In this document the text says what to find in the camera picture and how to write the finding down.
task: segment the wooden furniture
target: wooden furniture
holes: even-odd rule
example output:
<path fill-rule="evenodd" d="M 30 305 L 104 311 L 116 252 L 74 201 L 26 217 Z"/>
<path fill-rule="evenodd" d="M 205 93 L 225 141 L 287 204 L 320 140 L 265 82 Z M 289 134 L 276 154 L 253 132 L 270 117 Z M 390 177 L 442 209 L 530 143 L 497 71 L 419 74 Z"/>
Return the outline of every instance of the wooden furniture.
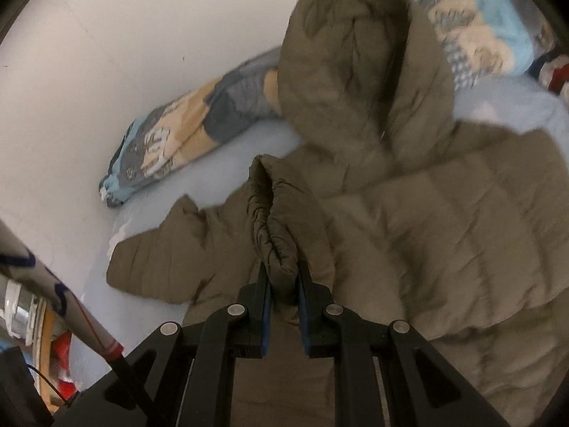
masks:
<path fill-rule="evenodd" d="M 38 307 L 38 316 L 33 332 L 33 365 L 45 376 L 49 375 L 51 357 L 51 336 L 56 315 L 44 299 Z M 38 375 L 34 375 L 36 388 L 50 412 L 56 412 L 59 398 L 49 385 Z"/>

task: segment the pillow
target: pillow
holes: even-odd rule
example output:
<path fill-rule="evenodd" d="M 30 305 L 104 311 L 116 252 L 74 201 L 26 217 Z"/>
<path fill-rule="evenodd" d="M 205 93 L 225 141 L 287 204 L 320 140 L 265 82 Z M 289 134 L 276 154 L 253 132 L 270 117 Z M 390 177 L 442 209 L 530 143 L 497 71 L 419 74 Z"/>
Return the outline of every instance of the pillow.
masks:
<path fill-rule="evenodd" d="M 520 75 L 533 62 L 533 40 L 511 0 L 415 1 L 435 26 L 456 91 L 486 75 Z"/>
<path fill-rule="evenodd" d="M 169 104 L 136 119 L 99 183 L 110 207 L 227 143 L 259 119 L 281 115 L 277 64 L 281 49 L 257 56 Z"/>

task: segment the metal pivot screw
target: metal pivot screw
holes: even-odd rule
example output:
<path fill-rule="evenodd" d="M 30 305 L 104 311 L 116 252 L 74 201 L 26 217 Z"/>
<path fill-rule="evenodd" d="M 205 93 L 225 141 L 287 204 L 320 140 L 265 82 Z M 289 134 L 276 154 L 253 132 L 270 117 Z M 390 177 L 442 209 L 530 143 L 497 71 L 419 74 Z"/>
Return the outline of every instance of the metal pivot screw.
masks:
<path fill-rule="evenodd" d="M 233 304 L 227 307 L 227 313 L 229 313 L 231 316 L 243 315 L 244 312 L 245 307 L 243 305 Z"/>
<path fill-rule="evenodd" d="M 326 307 L 326 313 L 332 316 L 339 316 L 344 312 L 342 305 L 330 304 Z"/>
<path fill-rule="evenodd" d="M 402 319 L 398 319 L 393 323 L 393 330 L 397 333 L 408 333 L 410 329 L 409 323 Z"/>
<path fill-rule="evenodd" d="M 177 332 L 177 324 L 176 323 L 164 323 L 160 326 L 160 332 L 163 335 L 172 335 Z"/>

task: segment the jacket sleeve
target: jacket sleeve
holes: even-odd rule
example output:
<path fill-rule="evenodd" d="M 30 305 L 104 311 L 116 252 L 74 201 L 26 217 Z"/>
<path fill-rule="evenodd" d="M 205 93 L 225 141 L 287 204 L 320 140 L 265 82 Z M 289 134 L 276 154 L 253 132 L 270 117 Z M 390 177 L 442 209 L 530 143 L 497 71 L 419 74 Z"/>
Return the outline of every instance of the jacket sleeve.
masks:
<path fill-rule="evenodd" d="M 182 197 L 158 228 L 115 247 L 107 283 L 172 304 L 236 294 L 256 258 L 245 207 L 243 188 L 202 210 Z"/>

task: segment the jacket hood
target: jacket hood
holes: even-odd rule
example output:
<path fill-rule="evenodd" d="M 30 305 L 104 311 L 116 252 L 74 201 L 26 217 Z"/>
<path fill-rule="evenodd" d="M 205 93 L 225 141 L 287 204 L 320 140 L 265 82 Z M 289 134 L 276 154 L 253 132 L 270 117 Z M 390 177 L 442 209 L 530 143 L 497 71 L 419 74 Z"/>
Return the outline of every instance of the jacket hood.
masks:
<path fill-rule="evenodd" d="M 410 0 L 299 0 L 278 79 L 284 117 L 351 165 L 424 164 L 453 130 L 450 67 Z"/>

